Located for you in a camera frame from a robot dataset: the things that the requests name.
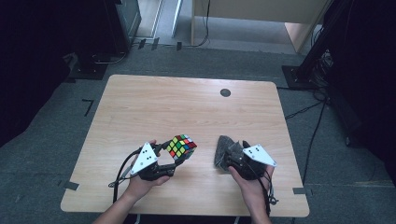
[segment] table top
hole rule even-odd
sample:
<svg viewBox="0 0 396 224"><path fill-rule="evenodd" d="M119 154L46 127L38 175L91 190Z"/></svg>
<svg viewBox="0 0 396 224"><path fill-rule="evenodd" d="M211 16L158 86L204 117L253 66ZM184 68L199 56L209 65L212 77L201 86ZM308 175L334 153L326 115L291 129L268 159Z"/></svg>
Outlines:
<svg viewBox="0 0 396 224"><path fill-rule="evenodd" d="M224 97L220 91L231 92ZM282 107L272 82L185 77L110 77L92 121L61 207L67 212L104 212L112 204L122 162L151 139L163 143L187 134L198 146L164 185L153 188L134 214L249 216L231 175L214 166L221 135L261 144L276 161L273 217L309 214ZM174 162L163 151L159 164ZM127 183L120 184L119 196Z"/></svg>

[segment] human hand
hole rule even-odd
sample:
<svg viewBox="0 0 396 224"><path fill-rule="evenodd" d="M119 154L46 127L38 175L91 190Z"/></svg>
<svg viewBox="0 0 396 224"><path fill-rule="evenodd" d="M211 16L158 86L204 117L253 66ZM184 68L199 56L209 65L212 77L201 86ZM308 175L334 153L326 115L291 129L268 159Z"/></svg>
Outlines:
<svg viewBox="0 0 396 224"><path fill-rule="evenodd" d="M149 141L150 144L156 144L156 140ZM134 165L138 155L134 157L131 166ZM128 188L122 195L131 197L135 201L143 198L154 186L160 186L170 179L169 176L165 175L153 181L142 180L139 175L132 177L129 181Z"/></svg>
<svg viewBox="0 0 396 224"><path fill-rule="evenodd" d="M239 185L242 192L242 197L250 212L251 218L254 223L271 223L269 217L266 214L265 199L262 191L262 185L258 180L246 180L242 178L240 174L232 167L228 167L233 179ZM268 179L271 180L274 173L275 167L267 165L266 173L261 177L261 181L264 184L265 189L268 191L270 188L270 183Z"/></svg>

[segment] rubik's cube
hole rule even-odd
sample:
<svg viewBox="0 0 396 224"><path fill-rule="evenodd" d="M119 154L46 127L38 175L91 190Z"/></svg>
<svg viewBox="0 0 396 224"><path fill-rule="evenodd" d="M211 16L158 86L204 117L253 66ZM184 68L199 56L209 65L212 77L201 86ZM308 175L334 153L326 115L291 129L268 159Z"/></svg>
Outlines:
<svg viewBox="0 0 396 224"><path fill-rule="evenodd" d="M181 134L171 140L166 150L174 160L188 160L196 148L197 145L186 134Z"/></svg>

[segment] black cable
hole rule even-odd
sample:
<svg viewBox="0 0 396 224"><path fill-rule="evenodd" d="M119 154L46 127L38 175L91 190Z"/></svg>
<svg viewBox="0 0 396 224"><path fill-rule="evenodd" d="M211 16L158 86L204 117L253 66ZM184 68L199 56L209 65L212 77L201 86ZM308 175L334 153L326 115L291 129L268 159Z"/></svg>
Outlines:
<svg viewBox="0 0 396 224"><path fill-rule="evenodd" d="M138 150L134 151L133 153L131 153L131 154L125 159L125 161L122 163L122 166L121 166L121 168L120 168L120 170L119 170L119 173L117 174L116 181L113 182L113 183L114 183L113 203L114 203L114 202L117 200L117 198L118 198L119 184L120 184L120 175L121 175L121 172L122 172L122 170L123 170L123 167L125 166L126 162L127 162L129 159L131 159L132 156L134 156L134 155L136 155L136 154L139 154L141 150L142 150L142 147L139 148Z"/></svg>
<svg viewBox="0 0 396 224"><path fill-rule="evenodd" d="M316 103L316 104L314 104L314 105L311 105L311 106L308 106L308 107L306 107L306 108L304 108L304 109L301 109L301 110L299 110L299 111L297 111L297 112L295 112L295 113L292 113L292 114L290 114L290 115L287 115L287 116L285 117L285 119L294 118L296 115L302 114L302 113L306 112L308 109L310 109L310 108L312 108L312 107L315 107L315 106L317 106L317 105L320 105L321 103L322 103L322 102L318 102L318 103Z"/></svg>
<svg viewBox="0 0 396 224"><path fill-rule="evenodd" d="M321 118L322 118L324 107L325 107L326 103L327 103L327 98L323 102L323 107L320 110L320 115L319 115L317 126L315 127L314 133L312 134L312 137L311 137L311 141L309 142L308 151L307 151L306 157L305 157L305 167L304 167L304 173L303 173L303 185L305 184L306 171L308 170L309 156L311 154L312 144L314 143L315 135L317 134L318 127L319 127L319 124L321 122Z"/></svg>
<svg viewBox="0 0 396 224"><path fill-rule="evenodd" d="M204 27L206 29L206 35L204 37L204 40L201 42L199 45L193 45L193 46L187 46L191 48L198 48L201 47L209 38L209 26L208 26L208 20L209 20L209 10L210 10L210 0L207 2L207 11L206 11L206 22L204 22Z"/></svg>
<svg viewBox="0 0 396 224"><path fill-rule="evenodd" d="M260 185L262 186L262 193L264 194L264 200L265 200L265 210L266 210L267 215L270 216L271 208L270 208L270 200L269 200L269 197L268 197L268 191L265 188L264 184L262 183L262 180L260 179L260 177L253 170L253 168L251 168L251 166L247 162L245 162L245 164L251 170L251 172L253 172L253 174L256 176L257 180L259 181ZM271 188L272 187L272 184L271 184L272 182L268 178L267 178L267 180L270 183L270 188Z"/></svg>

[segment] wire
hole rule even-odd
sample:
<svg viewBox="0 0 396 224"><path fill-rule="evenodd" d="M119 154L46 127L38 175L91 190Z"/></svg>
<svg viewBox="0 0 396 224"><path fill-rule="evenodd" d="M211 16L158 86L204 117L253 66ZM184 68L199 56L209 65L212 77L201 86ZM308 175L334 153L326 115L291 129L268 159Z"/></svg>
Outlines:
<svg viewBox="0 0 396 224"><path fill-rule="evenodd" d="M119 184L120 184L120 175L121 175L121 172L122 172L123 167L125 166L126 162L127 162L129 159L131 159L132 156L139 154L140 151L141 151L141 149L142 149L142 148L139 148L138 150L136 150L136 151L134 151L133 153L131 153L131 154L125 159L125 161L122 163L122 166L121 166L121 168L120 168L120 170L119 170L119 173L117 174L117 178L116 178L116 180L113 182L113 183L114 183L113 203L114 203L114 202L117 200L117 198L118 198Z"/></svg>
<svg viewBox="0 0 396 224"><path fill-rule="evenodd" d="M262 180L260 179L260 177L253 170L253 168L251 168L251 166L247 162L245 162L245 165L247 165L247 167L251 170L251 172L253 172L253 174L256 176L257 180L259 181L260 185L262 186L262 193L264 194L264 200L265 200L265 210L266 210L267 215L269 216L271 213L271 208L270 208L270 200L269 200L269 196L268 196L268 191L265 188L264 184L262 183ZM270 188L271 188L272 187L271 180L269 178L267 178L266 176L265 176L265 178L268 180L268 182L270 184Z"/></svg>
<svg viewBox="0 0 396 224"><path fill-rule="evenodd" d="M315 127L314 133L312 134L312 137L311 137L311 141L309 142L309 147L308 147L308 151L306 153L306 158L305 158L305 166L304 166L304 173L303 173L303 185L305 184L306 172L308 170L309 156L311 154L312 144L314 143L314 139L315 139L315 136L317 134L318 127L319 127L319 124L321 122L321 119L322 119L322 116L323 116L324 107L325 107L326 103L327 103L327 98L323 102L323 107L320 110L320 115L319 115L317 126Z"/></svg>
<svg viewBox="0 0 396 224"><path fill-rule="evenodd" d="M308 106L308 107L306 107L306 108L304 108L304 109L301 109L301 110L299 110L299 111L297 111L297 112L295 112L295 113L292 113L292 114L290 114L290 115L287 115L287 116L285 117L285 119L294 118L296 115L302 114L302 113L306 112L307 110L309 110L310 108L315 107L315 106L317 106L317 105L320 105L321 103L322 103L322 102L318 102L318 103L316 103L316 104L314 104L314 105L311 105L311 106Z"/></svg>
<svg viewBox="0 0 396 224"><path fill-rule="evenodd" d="M209 26L208 26L209 11L210 11L210 0L207 2L206 22L205 22L204 17L203 17L204 27L206 29L206 35L204 37L204 40L199 45L186 46L186 48L198 48L198 47L201 47L209 39Z"/></svg>
<svg viewBox="0 0 396 224"><path fill-rule="evenodd" d="M104 63L104 64L119 63L120 61L122 61L122 59L125 57L125 55L126 55L126 53L124 52L124 53L122 54L122 57L121 57L120 59L116 60L115 62L107 62L107 63Z"/></svg>

